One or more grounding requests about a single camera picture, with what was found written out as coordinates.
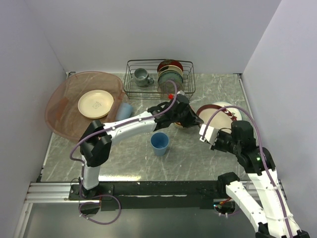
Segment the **yellow bear plate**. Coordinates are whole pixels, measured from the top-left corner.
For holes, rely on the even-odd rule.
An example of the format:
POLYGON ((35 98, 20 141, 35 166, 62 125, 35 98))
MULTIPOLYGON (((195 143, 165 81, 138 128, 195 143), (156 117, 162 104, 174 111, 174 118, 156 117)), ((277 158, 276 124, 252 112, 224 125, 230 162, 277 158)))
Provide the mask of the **yellow bear plate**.
POLYGON ((106 117, 107 115, 108 115, 108 113, 100 114, 100 115, 82 114, 82 116, 84 116, 85 118, 88 118, 88 119, 101 119, 101 118, 106 117))

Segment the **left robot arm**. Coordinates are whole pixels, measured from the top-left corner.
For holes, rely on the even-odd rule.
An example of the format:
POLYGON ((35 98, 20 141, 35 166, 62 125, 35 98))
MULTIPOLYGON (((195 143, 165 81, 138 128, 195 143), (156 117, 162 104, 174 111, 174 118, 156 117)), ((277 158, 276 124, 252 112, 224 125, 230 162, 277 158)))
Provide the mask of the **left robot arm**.
POLYGON ((80 196, 93 199, 98 195, 100 167, 108 160, 113 145, 138 134, 168 128, 175 122, 184 128, 203 123, 191 108, 189 99, 181 94, 129 119, 104 124, 93 121, 78 142, 82 156, 80 196))

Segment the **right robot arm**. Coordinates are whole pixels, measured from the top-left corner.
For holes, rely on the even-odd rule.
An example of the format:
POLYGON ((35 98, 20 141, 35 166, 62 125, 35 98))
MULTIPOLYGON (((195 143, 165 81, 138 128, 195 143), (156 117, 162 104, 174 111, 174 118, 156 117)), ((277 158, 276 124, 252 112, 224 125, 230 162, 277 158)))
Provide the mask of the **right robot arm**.
POLYGON ((234 172, 220 175, 216 190, 219 196, 234 200, 249 219, 257 238, 310 236, 300 228, 288 208, 275 163, 270 152, 262 146, 254 121, 233 121, 230 133, 206 124, 200 129, 200 136, 200 140, 207 141, 212 150, 235 155, 253 183, 260 202, 248 193, 234 172))

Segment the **red-rimmed cream plate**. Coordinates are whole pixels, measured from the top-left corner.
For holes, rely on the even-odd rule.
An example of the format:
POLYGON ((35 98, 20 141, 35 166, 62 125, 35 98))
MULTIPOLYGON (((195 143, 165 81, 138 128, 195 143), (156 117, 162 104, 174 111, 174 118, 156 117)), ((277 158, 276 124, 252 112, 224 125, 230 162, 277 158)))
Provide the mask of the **red-rimmed cream plate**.
MULTIPOLYGON (((203 105, 197 110, 196 114, 204 121, 204 124, 206 124, 214 112, 216 112, 219 108, 231 105, 232 104, 227 102, 216 102, 213 104, 203 105)), ((217 113, 210 122, 209 126, 231 133, 231 123, 235 120, 242 120, 240 111, 236 108, 228 108, 217 113)))

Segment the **cream white bear plate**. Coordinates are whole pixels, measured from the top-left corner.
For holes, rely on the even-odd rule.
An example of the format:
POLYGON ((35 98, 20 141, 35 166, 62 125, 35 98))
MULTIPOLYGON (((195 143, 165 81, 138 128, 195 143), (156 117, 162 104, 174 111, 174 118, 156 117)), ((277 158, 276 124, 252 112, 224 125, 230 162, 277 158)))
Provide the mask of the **cream white bear plate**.
POLYGON ((114 103, 113 96, 104 90, 92 90, 85 93, 78 101, 81 114, 100 115, 109 113, 114 103))

